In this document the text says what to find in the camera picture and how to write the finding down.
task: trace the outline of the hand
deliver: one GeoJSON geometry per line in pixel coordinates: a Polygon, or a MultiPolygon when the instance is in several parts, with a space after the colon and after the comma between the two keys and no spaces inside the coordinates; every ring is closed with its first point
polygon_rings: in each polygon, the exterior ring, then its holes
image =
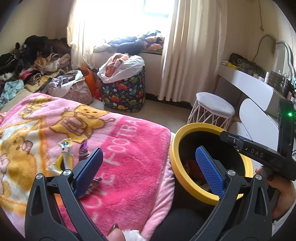
{"type": "Polygon", "coordinates": [[[114,224],[109,230],[107,239],[109,241],[126,241],[123,232],[118,227],[118,224],[114,224]]]}
{"type": "MultiPolygon", "coordinates": [[[[256,173],[261,174],[261,167],[256,169],[256,173]]],[[[279,175],[267,176],[267,183],[281,192],[277,206],[272,212],[272,219],[275,220],[283,216],[293,205],[296,191],[292,181],[279,175]]]]}

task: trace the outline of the orange bag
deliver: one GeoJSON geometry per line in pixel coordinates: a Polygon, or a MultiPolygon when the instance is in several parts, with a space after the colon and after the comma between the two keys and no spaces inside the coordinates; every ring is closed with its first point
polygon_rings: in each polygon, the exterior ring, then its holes
{"type": "Polygon", "coordinates": [[[97,86],[96,86],[96,82],[94,80],[94,76],[93,76],[92,71],[87,67],[81,67],[80,70],[83,74],[83,77],[85,78],[85,82],[89,86],[89,89],[91,91],[91,95],[95,96],[97,86]]]}

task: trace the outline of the black pants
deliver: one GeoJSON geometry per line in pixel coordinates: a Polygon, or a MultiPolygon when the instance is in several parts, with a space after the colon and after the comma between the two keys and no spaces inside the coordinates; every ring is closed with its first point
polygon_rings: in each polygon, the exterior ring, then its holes
{"type": "Polygon", "coordinates": [[[172,210],[156,228],[150,241],[189,241],[204,222],[204,218],[193,210],[172,210]]]}
{"type": "MultiPolygon", "coordinates": [[[[190,209],[172,210],[156,228],[150,241],[189,241],[204,223],[204,218],[190,209]]],[[[295,241],[296,206],[270,241],[295,241]]]]}

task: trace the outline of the white stool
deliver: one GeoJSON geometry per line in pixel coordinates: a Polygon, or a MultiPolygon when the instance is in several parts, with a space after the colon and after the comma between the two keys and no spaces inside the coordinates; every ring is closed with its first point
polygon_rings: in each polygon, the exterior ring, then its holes
{"type": "Polygon", "coordinates": [[[225,121],[220,125],[220,127],[225,130],[227,130],[230,124],[230,120],[235,114],[234,108],[226,100],[222,99],[217,95],[213,95],[207,92],[200,92],[196,94],[196,101],[188,117],[187,124],[189,124],[192,119],[194,122],[194,114],[196,111],[198,111],[196,122],[204,123],[204,122],[207,122],[210,118],[212,118],[211,124],[217,125],[217,120],[220,117],[225,118],[225,121]],[[200,117],[200,107],[204,108],[204,112],[201,117],[200,117]]]}

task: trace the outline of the round stool cushion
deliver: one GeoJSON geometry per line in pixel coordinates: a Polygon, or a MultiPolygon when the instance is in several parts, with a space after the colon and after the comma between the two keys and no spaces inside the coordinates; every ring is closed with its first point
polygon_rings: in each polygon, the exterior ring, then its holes
{"type": "Polygon", "coordinates": [[[231,104],[217,95],[207,92],[196,94],[198,104],[213,113],[227,119],[230,119],[235,114],[235,110],[231,104]]]}

